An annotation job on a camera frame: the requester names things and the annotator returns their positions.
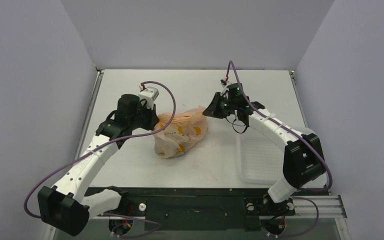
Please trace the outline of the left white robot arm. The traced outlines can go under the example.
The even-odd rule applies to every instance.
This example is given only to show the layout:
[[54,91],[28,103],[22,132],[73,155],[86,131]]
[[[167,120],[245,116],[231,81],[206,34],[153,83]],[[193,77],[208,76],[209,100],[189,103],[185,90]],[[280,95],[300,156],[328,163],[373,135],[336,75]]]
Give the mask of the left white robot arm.
[[71,236],[77,236],[89,219],[107,211],[123,215],[129,209],[128,193],[109,186],[86,196],[91,182],[106,162],[122,147],[136,129],[151,131],[159,122],[156,93],[123,94],[102,122],[90,144],[67,173],[52,187],[43,186],[37,194],[41,220]]

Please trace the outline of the orange translucent plastic bag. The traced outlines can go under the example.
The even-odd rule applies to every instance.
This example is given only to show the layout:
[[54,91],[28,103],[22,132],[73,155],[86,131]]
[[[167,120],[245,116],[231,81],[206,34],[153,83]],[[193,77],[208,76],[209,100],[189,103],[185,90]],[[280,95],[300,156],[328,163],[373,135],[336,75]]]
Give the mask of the orange translucent plastic bag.
[[154,134],[154,151],[162,159],[177,158],[201,142],[209,130],[205,108],[198,106],[174,116],[161,132]]

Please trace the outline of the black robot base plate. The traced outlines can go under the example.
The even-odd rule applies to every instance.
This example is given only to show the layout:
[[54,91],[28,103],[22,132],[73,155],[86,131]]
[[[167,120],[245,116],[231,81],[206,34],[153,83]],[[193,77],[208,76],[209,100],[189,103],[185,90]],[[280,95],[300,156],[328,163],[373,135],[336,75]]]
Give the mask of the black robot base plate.
[[113,237],[128,238],[152,231],[266,230],[280,234],[287,217],[310,208],[316,222],[322,210],[309,191],[275,203],[266,188],[123,187],[120,206],[105,213]]

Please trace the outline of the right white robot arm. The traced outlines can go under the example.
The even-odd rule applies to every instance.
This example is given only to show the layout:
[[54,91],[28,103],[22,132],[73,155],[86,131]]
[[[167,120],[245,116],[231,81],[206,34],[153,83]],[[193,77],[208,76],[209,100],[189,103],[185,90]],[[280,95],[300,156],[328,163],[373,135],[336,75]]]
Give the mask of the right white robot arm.
[[214,94],[203,115],[216,119],[233,115],[246,130],[258,131],[283,152],[282,177],[262,199],[263,209],[274,214],[282,207],[282,202],[327,172],[321,141],[314,133],[305,134],[284,124],[259,102],[251,102],[248,96],[243,95],[240,83],[223,80],[221,84],[223,90]]

